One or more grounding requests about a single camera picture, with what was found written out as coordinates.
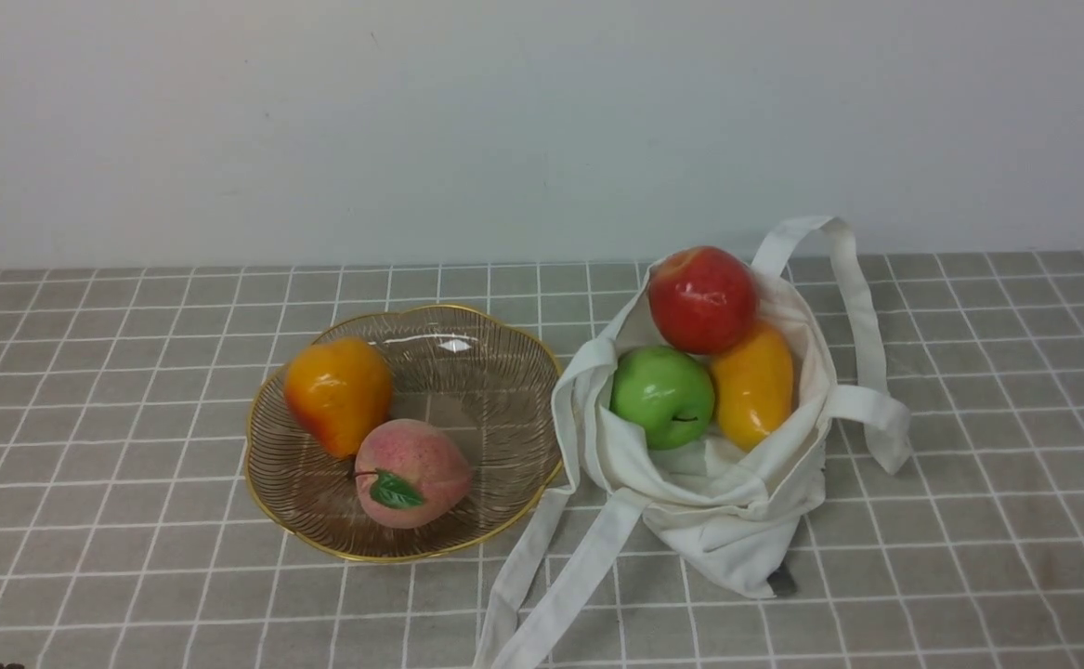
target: green apple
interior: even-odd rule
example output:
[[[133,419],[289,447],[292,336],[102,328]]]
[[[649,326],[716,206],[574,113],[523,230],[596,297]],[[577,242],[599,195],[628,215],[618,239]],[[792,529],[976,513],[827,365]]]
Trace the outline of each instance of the green apple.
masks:
[[[693,357],[671,347],[641,347],[621,357],[609,408],[645,429],[649,449],[676,449],[707,432],[715,387]]]

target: green leaf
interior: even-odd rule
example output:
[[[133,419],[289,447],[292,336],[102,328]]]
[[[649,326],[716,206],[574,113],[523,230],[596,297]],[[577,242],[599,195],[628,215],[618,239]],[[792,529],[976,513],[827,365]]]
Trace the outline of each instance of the green leaf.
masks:
[[[413,509],[426,503],[417,488],[391,471],[384,469],[376,471],[376,484],[369,488],[367,496],[389,509]]]

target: gray checkered tablecloth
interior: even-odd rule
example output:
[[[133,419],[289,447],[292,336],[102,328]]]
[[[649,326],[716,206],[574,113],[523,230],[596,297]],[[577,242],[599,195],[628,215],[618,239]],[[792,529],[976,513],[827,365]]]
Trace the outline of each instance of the gray checkered tablecloth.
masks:
[[[835,429],[784,601],[714,588],[640,528],[552,666],[1084,669],[1084,254],[863,262],[915,460],[889,477]],[[644,268],[0,271],[0,661],[468,666],[516,533],[405,566],[320,554],[244,488],[253,394],[333,322],[438,301],[568,360]],[[829,263],[790,272],[853,376]],[[602,501],[580,491],[530,604]]]

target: white wall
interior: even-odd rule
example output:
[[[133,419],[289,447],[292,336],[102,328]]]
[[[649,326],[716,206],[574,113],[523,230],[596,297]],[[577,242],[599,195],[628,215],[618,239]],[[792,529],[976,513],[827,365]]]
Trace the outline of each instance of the white wall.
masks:
[[[0,0],[0,267],[650,256],[810,213],[1084,246],[1084,0]]]

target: gold rim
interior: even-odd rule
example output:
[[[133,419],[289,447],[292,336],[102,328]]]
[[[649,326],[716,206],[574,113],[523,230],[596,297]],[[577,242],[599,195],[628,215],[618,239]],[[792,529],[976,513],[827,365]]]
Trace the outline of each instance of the gold rim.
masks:
[[[526,332],[524,330],[513,327],[512,325],[507,325],[507,323],[501,322],[498,319],[483,313],[482,310],[472,309],[472,308],[469,308],[469,306],[465,306],[465,305],[451,305],[451,304],[424,305],[424,306],[420,306],[420,308],[402,310],[402,312],[372,312],[372,313],[366,313],[366,314],[363,314],[363,316],[352,317],[352,318],[347,319],[346,321],[336,322],[333,326],[327,327],[326,330],[322,331],[322,334],[318,335],[318,337],[315,337],[314,340],[311,342],[311,346],[314,346],[315,344],[320,343],[322,340],[322,338],[326,337],[326,335],[328,334],[328,332],[337,329],[340,325],[347,325],[347,323],[349,323],[349,322],[363,321],[363,319],[366,319],[366,318],[374,318],[374,317],[382,317],[382,316],[401,316],[401,314],[406,314],[406,313],[411,313],[411,312],[417,312],[417,310],[424,310],[424,309],[460,309],[460,310],[465,310],[465,312],[470,312],[470,313],[477,314],[479,317],[486,318],[486,319],[488,319],[488,321],[494,322],[495,325],[498,325],[500,327],[503,327],[503,329],[506,329],[506,330],[511,330],[511,331],[516,332],[517,334],[520,334],[520,335],[525,335],[525,337],[528,337],[528,338],[532,339],[533,343],[537,343],[538,346],[542,348],[542,351],[545,351],[545,355],[550,358],[551,363],[554,364],[555,371],[558,373],[559,376],[562,375],[562,364],[559,363],[557,357],[554,356],[554,351],[551,351],[550,347],[545,346],[545,342],[542,342],[541,338],[535,337],[535,335],[532,335],[529,332]],[[298,529],[291,528],[291,526],[287,525],[286,522],[280,519],[280,517],[278,517],[278,515],[274,514],[273,511],[270,510],[270,507],[269,507],[268,504],[263,503],[263,501],[261,500],[261,498],[257,494],[257,488],[254,487],[254,484],[253,484],[253,474],[251,474],[251,471],[250,471],[250,468],[248,466],[248,462],[249,462],[250,458],[253,456],[253,448],[254,448],[254,445],[253,445],[253,420],[256,417],[256,414],[257,414],[257,402],[260,401],[261,390],[266,386],[268,386],[270,384],[270,382],[273,382],[274,378],[276,378],[278,375],[280,375],[280,373],[282,373],[282,371],[286,369],[287,364],[282,365],[282,368],[278,369],[278,372],[271,373],[269,377],[266,377],[266,381],[261,384],[261,389],[258,389],[257,390],[257,395],[254,395],[254,397],[253,397],[253,403],[251,403],[251,406],[249,406],[249,411],[248,411],[248,429],[245,433],[245,440],[247,440],[247,446],[245,446],[245,449],[244,449],[244,481],[245,481],[245,486],[248,487],[249,497],[253,498],[253,503],[255,503],[257,505],[257,507],[260,509],[261,512],[264,513],[264,515],[270,518],[270,520],[273,520],[274,523],[276,523],[280,526],[280,528],[285,529],[286,532],[289,532],[291,535],[293,535],[293,536],[298,537],[299,539],[301,539],[301,541],[309,543],[309,545],[315,546],[315,549],[318,549],[318,550],[320,550],[322,552],[325,552],[325,554],[334,555],[334,557],[338,557],[338,558],[341,558],[341,559],[348,559],[348,561],[352,561],[352,562],[370,562],[370,563],[385,563],[385,564],[390,564],[390,563],[399,563],[399,562],[414,562],[414,561],[417,561],[417,559],[426,559],[426,558],[431,558],[431,557],[440,557],[441,555],[452,554],[452,552],[457,552],[457,551],[461,551],[461,550],[469,549],[470,546],[475,546],[475,545],[478,545],[479,543],[487,542],[488,539],[491,539],[491,538],[495,537],[496,535],[500,535],[505,529],[508,529],[508,528],[511,528],[511,526],[516,525],[517,522],[520,522],[521,517],[525,517],[526,514],[528,514],[529,512],[533,511],[533,509],[537,507],[539,501],[542,501],[542,494],[545,494],[545,491],[549,490],[550,484],[554,483],[554,479],[557,478],[558,474],[563,469],[562,458],[558,458],[558,463],[555,465],[554,469],[549,474],[549,476],[546,476],[545,481],[542,483],[542,486],[538,488],[538,491],[534,492],[533,497],[521,507],[520,512],[517,512],[515,516],[509,517],[508,520],[506,520],[503,524],[501,524],[500,526],[498,526],[498,528],[488,530],[488,532],[482,533],[482,536],[474,538],[474,539],[469,539],[469,541],[457,543],[457,545],[453,545],[453,546],[450,546],[450,548],[447,548],[447,549],[443,549],[443,550],[437,550],[437,551],[431,551],[431,552],[423,552],[423,554],[417,554],[417,555],[397,555],[397,557],[374,557],[374,555],[356,555],[356,554],[349,554],[349,552],[345,552],[345,551],[340,551],[340,550],[336,550],[336,549],[333,549],[333,548],[330,548],[330,546],[322,545],[322,543],[317,542],[311,537],[307,537],[307,535],[304,535],[304,533],[299,532]]]

